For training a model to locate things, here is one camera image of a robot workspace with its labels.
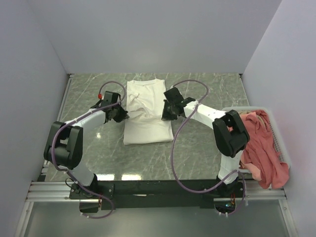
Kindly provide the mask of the white Coca-Cola t-shirt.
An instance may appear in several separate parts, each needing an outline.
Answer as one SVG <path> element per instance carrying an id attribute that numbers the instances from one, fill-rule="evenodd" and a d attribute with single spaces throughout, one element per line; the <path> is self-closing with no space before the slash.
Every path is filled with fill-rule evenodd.
<path id="1" fill-rule="evenodd" d="M 131 80 L 127 83 L 123 143 L 149 144 L 173 141 L 170 121 L 161 119 L 164 108 L 165 80 Z"/>

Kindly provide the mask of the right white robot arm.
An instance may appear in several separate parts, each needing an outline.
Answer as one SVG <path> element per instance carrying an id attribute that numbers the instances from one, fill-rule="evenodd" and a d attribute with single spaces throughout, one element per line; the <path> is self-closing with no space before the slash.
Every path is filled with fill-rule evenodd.
<path id="1" fill-rule="evenodd" d="M 170 152 L 171 164 L 173 164 L 175 139 L 188 121 L 193 119 L 208 126 L 213 130 L 217 149 L 221 153 L 220 170 L 217 175 L 219 183 L 215 187 L 220 196 L 228 197 L 234 191 L 233 182 L 238 178 L 242 151 L 250 141 L 249 133 L 239 113 L 235 110 L 228 112 L 217 110 L 191 97 L 185 99 L 175 87 L 166 91 L 164 95 L 161 119 L 177 120 L 178 117 L 185 119 L 174 135 Z"/>

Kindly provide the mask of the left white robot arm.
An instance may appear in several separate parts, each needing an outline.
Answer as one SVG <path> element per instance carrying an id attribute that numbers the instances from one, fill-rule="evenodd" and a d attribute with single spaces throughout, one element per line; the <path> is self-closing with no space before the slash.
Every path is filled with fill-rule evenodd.
<path id="1" fill-rule="evenodd" d="M 99 101 L 80 117 L 54 122 L 43 152 L 46 161 L 56 164 L 58 169 L 81 183 L 81 192 L 87 198 L 96 197 L 99 187 L 96 174 L 81 162 L 84 134 L 111 120 L 122 122 L 128 118 L 128 111 L 121 106 L 120 94 L 106 91 L 98 97 Z"/>

